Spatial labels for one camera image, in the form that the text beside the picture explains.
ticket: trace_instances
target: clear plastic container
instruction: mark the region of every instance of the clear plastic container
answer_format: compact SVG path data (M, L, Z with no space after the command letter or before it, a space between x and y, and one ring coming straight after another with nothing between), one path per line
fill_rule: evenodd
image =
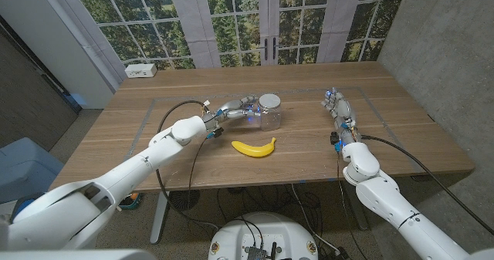
M259 98L261 130L276 130L281 124L281 99L275 94L264 94Z

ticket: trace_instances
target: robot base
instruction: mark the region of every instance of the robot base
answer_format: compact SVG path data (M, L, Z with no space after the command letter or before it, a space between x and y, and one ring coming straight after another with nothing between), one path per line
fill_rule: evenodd
M255 212L244 214L244 219L255 224L262 232L264 244L257 229L244 221L230 221L214 236L209 247L208 259L267 259L276 251L276 259L307 259L318 257L316 242L302 225L276 213Z

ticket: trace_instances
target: yellow banana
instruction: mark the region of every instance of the yellow banana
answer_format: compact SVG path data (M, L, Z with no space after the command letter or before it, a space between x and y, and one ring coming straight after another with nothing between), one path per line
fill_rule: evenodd
M241 143L240 141L232 141L232 146L240 153L245 154L247 156L251 157L264 157L269 154L273 150L275 150L275 140L276 138L273 137L271 142L269 144L266 144L261 147L253 147L244 143Z

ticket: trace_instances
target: blue chair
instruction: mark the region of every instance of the blue chair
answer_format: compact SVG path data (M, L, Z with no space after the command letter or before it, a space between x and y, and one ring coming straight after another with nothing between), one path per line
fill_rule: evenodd
M0 149L0 204L47 192L63 164L25 137Z

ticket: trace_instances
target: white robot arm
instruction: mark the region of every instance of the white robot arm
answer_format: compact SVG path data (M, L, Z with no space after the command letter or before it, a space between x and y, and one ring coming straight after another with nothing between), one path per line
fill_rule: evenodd
M215 113L179 120L155 135L147 149L101 177L65 184L44 194L9 225L7 250L86 247L108 223L118 204L152 172L171 163L193 138L207 132L211 132L208 138L221 133L222 121L256 115L245 109L256 100L256 96L249 96L229 102Z
M430 222L401 194L396 182L380 169L376 157L360 142L350 104L337 90L328 91L322 102L335 119L343 146L345 179L356 186L359 200L393 225L423 259L466 259L469 254Z

